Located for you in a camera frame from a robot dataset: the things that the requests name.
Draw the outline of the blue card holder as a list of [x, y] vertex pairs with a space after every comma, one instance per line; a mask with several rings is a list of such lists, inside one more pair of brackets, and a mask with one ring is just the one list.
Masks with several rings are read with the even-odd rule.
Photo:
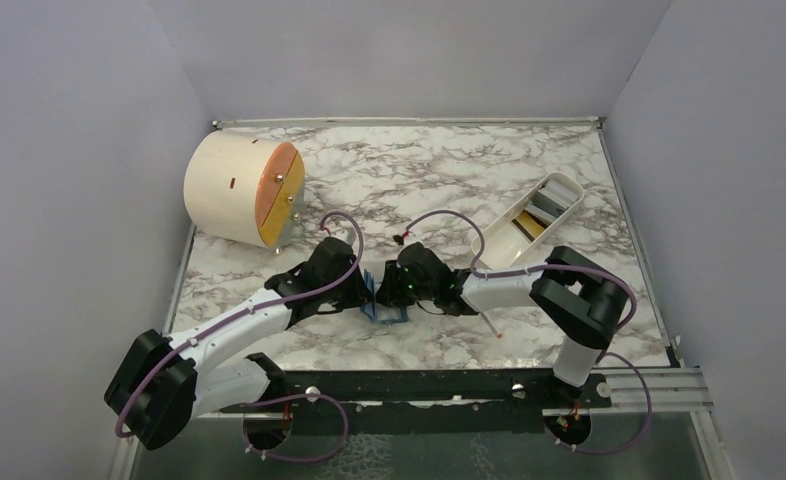
[[409, 321], [406, 307], [388, 307], [380, 304], [377, 294], [380, 285], [376, 283], [373, 274], [369, 270], [364, 270], [364, 283], [370, 290], [372, 296], [369, 301], [359, 307], [359, 311], [367, 318], [370, 323], [379, 325], [394, 325], [407, 323]]

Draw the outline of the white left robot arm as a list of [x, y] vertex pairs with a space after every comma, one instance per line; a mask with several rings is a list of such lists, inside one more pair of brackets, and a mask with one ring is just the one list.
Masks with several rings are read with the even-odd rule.
[[316, 316], [360, 306], [370, 293], [351, 245], [327, 237], [308, 260], [270, 277], [249, 299], [198, 327], [135, 338], [104, 393], [122, 436], [161, 448], [190, 420], [248, 400], [259, 410], [282, 401], [277, 366], [265, 356], [236, 363], [241, 350]]

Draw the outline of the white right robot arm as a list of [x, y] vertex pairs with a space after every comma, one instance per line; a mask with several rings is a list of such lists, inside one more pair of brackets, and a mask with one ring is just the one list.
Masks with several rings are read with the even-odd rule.
[[625, 281], [568, 246], [554, 248], [541, 264], [484, 270], [452, 269], [415, 243], [386, 264], [373, 293], [378, 306], [431, 302], [449, 316], [540, 308], [564, 334], [545, 383], [548, 398], [561, 407], [585, 395], [593, 367], [637, 310], [636, 295]]

